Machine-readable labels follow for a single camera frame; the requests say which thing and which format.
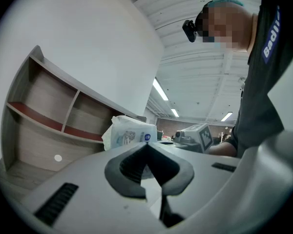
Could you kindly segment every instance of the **white wall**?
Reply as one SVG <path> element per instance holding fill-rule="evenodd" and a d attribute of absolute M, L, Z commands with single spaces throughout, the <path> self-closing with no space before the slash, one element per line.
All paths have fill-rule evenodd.
<path fill-rule="evenodd" d="M 143 116 L 146 117 L 146 123 L 156 125 L 157 117 L 148 109 L 145 109 Z"/>
<path fill-rule="evenodd" d="M 163 53 L 130 0 L 17 0 L 0 22 L 0 128 L 9 86 L 35 45 L 69 75 L 137 115 Z"/>

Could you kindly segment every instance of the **red shelf board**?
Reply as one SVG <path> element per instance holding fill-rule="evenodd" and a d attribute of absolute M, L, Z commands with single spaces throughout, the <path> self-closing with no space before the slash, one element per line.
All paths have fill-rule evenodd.
<path fill-rule="evenodd" d="M 87 139 L 92 139 L 92 140 L 97 140 L 97 141 L 103 141 L 102 136 L 98 134 L 93 134 L 89 132 L 85 132 L 73 127 L 65 126 L 64 133 L 69 134 L 69 135 L 74 135 L 80 138 L 87 138 Z"/>
<path fill-rule="evenodd" d="M 31 109 L 30 107 L 27 107 L 25 104 L 21 102 L 9 102 L 9 104 L 13 106 L 15 109 L 19 110 L 21 113 L 30 117 L 31 119 L 41 123 L 42 125 L 45 125 L 58 131 L 62 130 L 63 125 L 61 123 L 52 120 L 46 116 L 43 116 L 42 114 L 39 114 L 38 112 Z"/>

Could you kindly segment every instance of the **ceiling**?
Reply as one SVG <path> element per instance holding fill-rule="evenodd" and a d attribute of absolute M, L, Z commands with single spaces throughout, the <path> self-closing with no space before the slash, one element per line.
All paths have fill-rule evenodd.
<path fill-rule="evenodd" d="M 214 43 L 188 41 L 185 20 L 195 21 L 210 0 L 133 0 L 149 19 L 165 47 L 157 79 L 169 101 L 151 90 L 147 108 L 160 118 L 234 125 L 240 107 L 241 78 L 248 74 L 247 53 L 226 51 Z M 240 0 L 251 13 L 259 12 L 261 0 Z M 176 118 L 171 108 L 177 110 Z M 233 112 L 225 121 L 221 119 Z"/>

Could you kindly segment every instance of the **fluorescent light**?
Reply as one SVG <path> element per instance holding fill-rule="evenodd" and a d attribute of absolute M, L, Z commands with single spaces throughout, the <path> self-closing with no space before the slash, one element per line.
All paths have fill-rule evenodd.
<path fill-rule="evenodd" d="M 174 115 L 175 115 L 176 117 L 179 117 L 179 115 L 177 114 L 176 109 L 172 109 L 172 112 L 174 113 Z"/>
<path fill-rule="evenodd" d="M 232 115 L 233 112 L 228 112 L 227 115 L 221 120 L 221 121 L 225 121 L 226 119 L 228 119 L 230 117 L 230 115 Z"/>
<path fill-rule="evenodd" d="M 160 84 L 157 82 L 156 79 L 154 79 L 153 86 L 155 87 L 155 89 L 157 90 L 157 92 L 161 95 L 161 97 L 163 98 L 163 100 L 168 100 L 167 96 L 165 95 L 164 91 L 162 90 Z"/>

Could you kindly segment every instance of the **dark t-shirt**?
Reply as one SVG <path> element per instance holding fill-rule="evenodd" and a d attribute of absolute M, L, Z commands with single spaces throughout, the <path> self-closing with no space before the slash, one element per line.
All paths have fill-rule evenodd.
<path fill-rule="evenodd" d="M 231 138 L 237 157 L 252 146 L 283 130 L 267 93 L 293 58 L 293 3 L 262 0 L 255 43 L 249 57 L 249 73 Z"/>

